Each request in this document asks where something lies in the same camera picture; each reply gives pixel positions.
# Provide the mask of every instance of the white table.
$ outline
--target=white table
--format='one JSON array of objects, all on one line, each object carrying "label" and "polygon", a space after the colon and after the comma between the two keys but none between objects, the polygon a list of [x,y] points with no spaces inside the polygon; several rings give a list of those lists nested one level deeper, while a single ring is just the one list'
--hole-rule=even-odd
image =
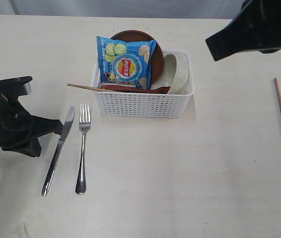
[{"label": "white table", "polygon": [[[0,150],[0,238],[281,236],[281,51],[214,62],[205,39],[228,20],[0,16],[0,79],[31,75],[21,97],[33,115],[76,118],[47,197],[41,188],[57,136],[40,158]],[[90,84],[96,36],[125,29],[191,54],[196,93],[179,119],[106,117]],[[74,192],[79,104],[93,106],[87,193]]]}]

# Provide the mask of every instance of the basket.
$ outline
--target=basket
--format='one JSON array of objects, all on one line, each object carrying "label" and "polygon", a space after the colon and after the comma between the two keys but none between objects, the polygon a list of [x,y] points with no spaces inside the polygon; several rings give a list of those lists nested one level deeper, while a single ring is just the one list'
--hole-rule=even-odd
[{"label": "basket", "polygon": [[[165,50],[166,54],[178,54],[188,60],[189,80],[185,95],[94,92],[100,111],[107,116],[143,118],[179,118],[182,116],[190,96],[194,93],[190,55],[182,50]],[[95,64],[92,87],[101,82],[98,63]]]}]

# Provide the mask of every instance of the brown plate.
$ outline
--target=brown plate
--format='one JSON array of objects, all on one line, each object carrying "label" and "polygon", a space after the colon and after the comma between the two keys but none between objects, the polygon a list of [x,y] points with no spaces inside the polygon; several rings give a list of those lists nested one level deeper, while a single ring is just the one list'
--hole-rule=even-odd
[{"label": "brown plate", "polygon": [[[121,31],[116,35],[112,36],[111,39],[121,40],[126,42],[154,40],[154,38],[148,35],[147,33],[137,30]],[[151,65],[151,83],[154,83],[158,80],[158,78],[162,74],[165,65],[164,54],[162,53],[162,50],[158,43],[156,45],[155,51],[151,56],[150,65]]]}]

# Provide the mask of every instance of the knife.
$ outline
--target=knife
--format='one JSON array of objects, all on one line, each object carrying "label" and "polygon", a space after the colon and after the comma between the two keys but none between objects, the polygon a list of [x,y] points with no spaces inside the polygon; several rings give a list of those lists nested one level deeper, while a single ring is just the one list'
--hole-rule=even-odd
[{"label": "knife", "polygon": [[73,119],[74,119],[74,107],[70,107],[70,109],[67,113],[67,116],[65,118],[65,123],[63,126],[62,133],[61,133],[61,135],[59,137],[59,141],[57,142],[57,145],[56,145],[56,151],[55,151],[55,154],[53,155],[45,183],[43,184],[43,187],[42,187],[41,196],[47,196],[47,194],[48,194],[53,175],[55,174],[55,171],[56,171],[57,161],[59,159],[59,155],[61,153],[61,149],[63,147],[65,139],[66,139],[67,135],[69,134],[70,129],[72,127]]}]

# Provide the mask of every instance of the chip bag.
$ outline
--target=chip bag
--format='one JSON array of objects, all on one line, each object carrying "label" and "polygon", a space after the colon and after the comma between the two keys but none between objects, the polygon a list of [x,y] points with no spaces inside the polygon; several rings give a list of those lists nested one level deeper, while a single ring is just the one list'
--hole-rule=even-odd
[{"label": "chip bag", "polygon": [[125,42],[97,37],[102,84],[150,89],[150,59],[157,41]]}]

